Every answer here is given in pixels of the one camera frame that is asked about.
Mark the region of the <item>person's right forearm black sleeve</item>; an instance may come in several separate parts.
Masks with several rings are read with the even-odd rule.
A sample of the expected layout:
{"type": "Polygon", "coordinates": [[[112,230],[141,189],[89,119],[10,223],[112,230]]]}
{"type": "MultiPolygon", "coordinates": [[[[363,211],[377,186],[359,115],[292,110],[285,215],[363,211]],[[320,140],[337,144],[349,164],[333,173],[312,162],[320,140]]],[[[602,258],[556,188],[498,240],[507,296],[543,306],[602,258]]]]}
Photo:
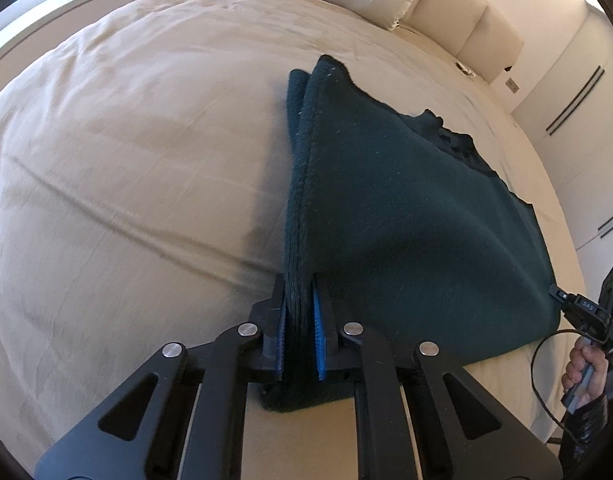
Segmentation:
{"type": "Polygon", "coordinates": [[[559,460],[564,479],[613,479],[613,399],[606,394],[565,419],[559,460]]]}

